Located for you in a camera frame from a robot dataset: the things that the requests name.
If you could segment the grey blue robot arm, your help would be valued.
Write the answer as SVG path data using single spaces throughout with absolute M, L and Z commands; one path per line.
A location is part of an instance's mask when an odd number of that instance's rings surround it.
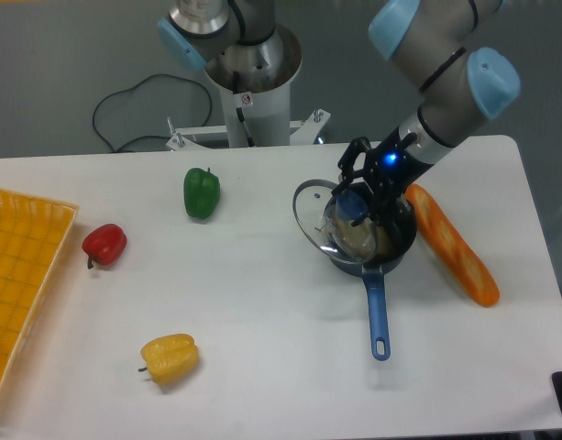
M 390 1 L 371 21 L 369 40 L 424 101 L 378 146 L 355 139 L 339 161 L 338 193 L 363 181 L 356 224 L 389 223 L 412 182 L 519 95 L 519 76 L 506 58 L 463 47 L 500 7 L 498 1 Z M 231 147 L 298 145 L 316 136 L 312 123 L 290 128 L 301 46 L 277 23 L 271 1 L 179 1 L 158 32 L 182 66 L 205 72 L 218 87 Z

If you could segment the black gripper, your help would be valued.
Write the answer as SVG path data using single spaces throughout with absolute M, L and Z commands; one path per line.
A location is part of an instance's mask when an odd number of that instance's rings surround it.
M 339 183 L 332 194 L 340 194 L 351 183 L 364 174 L 356 170 L 358 156 L 366 154 L 365 171 L 367 183 L 358 182 L 350 186 L 355 194 L 355 213 L 351 225 L 359 226 L 366 219 L 378 226 L 390 226 L 407 222 L 412 217 L 412 205 L 403 193 L 406 188 L 433 167 L 416 158 L 410 151 L 418 135 L 410 132 L 401 137 L 399 129 L 391 132 L 381 143 L 371 149 L 367 137 L 356 137 L 350 141 L 337 163 L 340 170 Z

